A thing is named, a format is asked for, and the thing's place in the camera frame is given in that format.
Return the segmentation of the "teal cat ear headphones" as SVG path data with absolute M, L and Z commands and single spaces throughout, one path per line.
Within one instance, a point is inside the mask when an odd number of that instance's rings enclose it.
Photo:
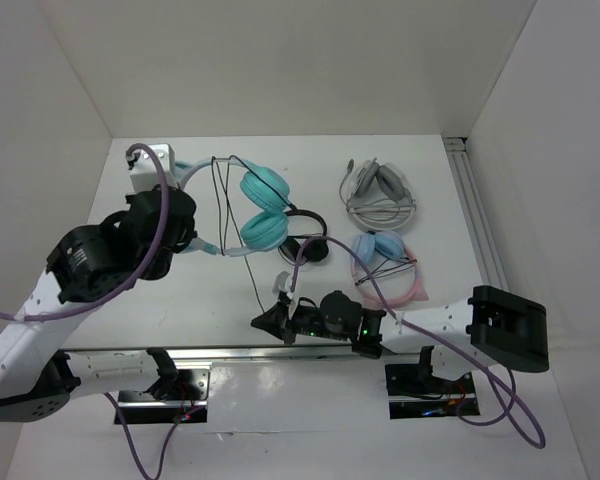
M 293 209 L 290 186 L 277 172 L 237 155 L 212 156 L 196 163 L 175 163 L 182 189 L 211 184 L 218 237 L 201 234 L 184 248 L 224 257 L 246 257 L 278 248 L 286 239 Z

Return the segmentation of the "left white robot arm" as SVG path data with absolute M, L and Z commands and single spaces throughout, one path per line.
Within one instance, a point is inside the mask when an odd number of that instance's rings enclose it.
M 135 285 L 132 274 L 158 226 L 161 191 L 126 201 L 128 210 L 60 240 L 17 321 L 0 333 L 0 422 L 38 421 L 91 395 L 130 390 L 163 400 L 176 392 L 180 374 L 163 347 L 96 353 L 62 347 L 87 319 L 85 306 Z

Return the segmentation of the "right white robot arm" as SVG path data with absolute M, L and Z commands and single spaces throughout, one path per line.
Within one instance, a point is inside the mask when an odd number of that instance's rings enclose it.
M 393 314 L 365 308 L 339 290 L 318 303 L 282 292 L 251 325 L 286 345 L 304 335 L 347 342 L 353 352 L 371 359 L 420 354 L 425 361 L 416 379 L 428 392 L 479 366 L 523 373 L 549 368 L 545 307 L 486 285 L 475 287 L 466 300 Z

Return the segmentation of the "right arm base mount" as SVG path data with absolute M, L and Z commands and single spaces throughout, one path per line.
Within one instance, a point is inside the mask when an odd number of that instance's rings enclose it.
M 460 413 L 480 414 L 473 378 L 465 373 L 456 380 L 435 377 L 432 347 L 423 347 L 416 363 L 385 365 L 386 390 L 391 420 L 441 418 Z

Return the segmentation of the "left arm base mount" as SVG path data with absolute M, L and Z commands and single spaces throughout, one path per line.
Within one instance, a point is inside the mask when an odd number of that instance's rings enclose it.
M 211 362 L 199 359 L 178 359 L 164 348 L 125 351 L 125 354 L 145 354 L 139 363 L 141 370 L 158 377 L 142 389 L 119 390 L 114 394 L 126 421 L 133 425 L 205 423 L 211 380 Z

